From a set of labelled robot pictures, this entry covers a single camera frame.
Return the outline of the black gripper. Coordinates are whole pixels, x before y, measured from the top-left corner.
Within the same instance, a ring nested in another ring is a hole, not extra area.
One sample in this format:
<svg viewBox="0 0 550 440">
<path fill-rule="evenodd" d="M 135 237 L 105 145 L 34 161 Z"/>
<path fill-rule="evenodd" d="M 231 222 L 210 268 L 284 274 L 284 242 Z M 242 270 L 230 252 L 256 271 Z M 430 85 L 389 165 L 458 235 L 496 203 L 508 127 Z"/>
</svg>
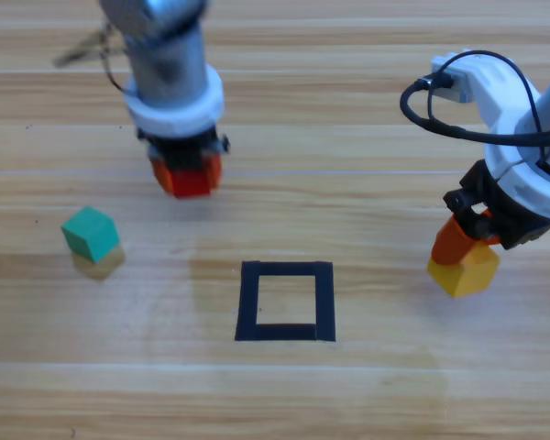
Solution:
<svg viewBox="0 0 550 440">
<path fill-rule="evenodd" d="M 223 170 L 221 154 L 230 151 L 230 141 L 226 135 L 219 136 L 215 126 L 190 137 L 153 136 L 138 128 L 137 138 L 147 143 L 153 174 L 166 194 L 174 195 L 170 171 L 200 171 L 206 159 L 210 192 L 218 189 Z"/>
<path fill-rule="evenodd" d="M 432 248 L 432 260 L 439 265 L 460 263 L 476 240 L 509 250 L 550 230 L 550 218 L 515 202 L 491 176 L 483 159 L 475 162 L 459 185 L 443 197 L 453 215 L 436 234 Z"/>
</svg>

